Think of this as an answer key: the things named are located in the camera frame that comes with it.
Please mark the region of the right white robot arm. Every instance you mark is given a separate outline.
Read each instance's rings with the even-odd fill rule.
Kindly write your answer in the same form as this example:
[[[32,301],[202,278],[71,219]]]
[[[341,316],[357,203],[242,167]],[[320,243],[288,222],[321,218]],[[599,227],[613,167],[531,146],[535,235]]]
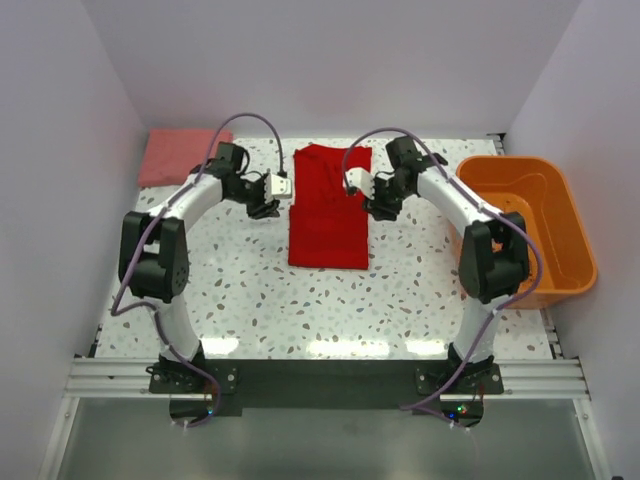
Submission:
[[[428,396],[434,399],[465,378],[491,371],[496,319],[520,298],[534,249],[520,214],[484,202],[422,141],[400,135],[387,144],[386,153],[392,169],[382,175],[343,169],[346,188],[363,195],[364,210],[376,221],[393,221],[404,201],[416,196],[435,206],[461,239],[457,272],[467,305],[448,346],[446,378]]]

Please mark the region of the red t-shirt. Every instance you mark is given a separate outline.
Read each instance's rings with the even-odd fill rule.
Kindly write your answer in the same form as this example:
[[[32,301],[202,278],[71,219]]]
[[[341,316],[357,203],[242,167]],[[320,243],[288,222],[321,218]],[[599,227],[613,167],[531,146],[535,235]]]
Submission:
[[[344,149],[310,144],[294,153],[288,263],[293,267],[369,268],[368,214],[363,196],[345,193]]]

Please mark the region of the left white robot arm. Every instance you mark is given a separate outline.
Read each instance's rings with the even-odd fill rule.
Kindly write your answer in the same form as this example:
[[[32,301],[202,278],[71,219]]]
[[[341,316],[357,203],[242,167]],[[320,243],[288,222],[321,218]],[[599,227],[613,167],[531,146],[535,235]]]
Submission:
[[[179,189],[145,212],[130,211],[122,222],[118,259],[120,287],[110,313],[149,311],[160,341],[159,360],[148,370],[155,382],[216,396],[218,380],[207,370],[203,347],[187,312],[190,277],[187,234],[223,201],[242,205],[254,220],[276,218],[292,194],[285,171],[247,176],[248,151],[222,142],[213,157],[193,167]]]

